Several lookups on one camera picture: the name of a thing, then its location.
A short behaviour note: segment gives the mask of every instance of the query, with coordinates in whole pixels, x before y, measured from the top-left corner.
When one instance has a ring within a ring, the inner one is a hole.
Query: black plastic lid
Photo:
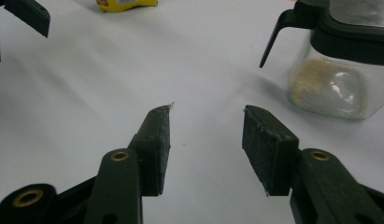
[[[311,46],[328,57],[384,65],[384,0],[297,1],[279,16],[261,67],[285,27],[312,30]]]

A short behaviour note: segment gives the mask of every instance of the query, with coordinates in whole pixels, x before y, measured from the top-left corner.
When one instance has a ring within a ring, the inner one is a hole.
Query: black plastic arm
[[[0,224],[142,224],[141,197],[163,193],[170,108],[151,110],[131,147],[108,152],[96,177],[58,195],[47,184],[8,195],[0,203]]]
[[[298,139],[270,112],[245,109],[243,148],[264,189],[287,195],[298,224],[384,224],[384,194],[355,181],[340,160]]]
[[[0,6],[13,13],[20,20],[43,36],[49,36],[50,14],[35,0],[0,0]]]

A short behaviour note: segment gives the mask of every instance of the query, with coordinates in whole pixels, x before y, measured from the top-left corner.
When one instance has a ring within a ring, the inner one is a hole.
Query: clear glass container
[[[294,105],[338,119],[367,119],[384,105],[384,66],[331,58],[305,43],[289,76]]]

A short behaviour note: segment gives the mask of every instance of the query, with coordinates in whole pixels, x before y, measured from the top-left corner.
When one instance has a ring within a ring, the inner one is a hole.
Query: glass jar
[[[384,0],[298,0],[282,28],[310,29],[292,66],[288,95],[297,107],[339,119],[366,119],[384,105]]]
[[[294,105],[339,119],[366,119],[384,105],[384,66],[331,58],[306,43],[289,76]]]

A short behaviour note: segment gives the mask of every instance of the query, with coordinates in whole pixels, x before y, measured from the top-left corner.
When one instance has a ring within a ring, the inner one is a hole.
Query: white table surface
[[[285,29],[263,50],[289,0],[160,0],[101,13],[94,0],[39,0],[46,39],[0,8],[0,201],[34,183],[58,192],[96,175],[147,113],[175,102],[164,194],[144,223],[294,223],[289,197],[266,197],[241,148],[243,108],[268,109],[300,148],[334,153],[384,192],[384,106],[370,119],[328,119],[286,97],[307,32]]]

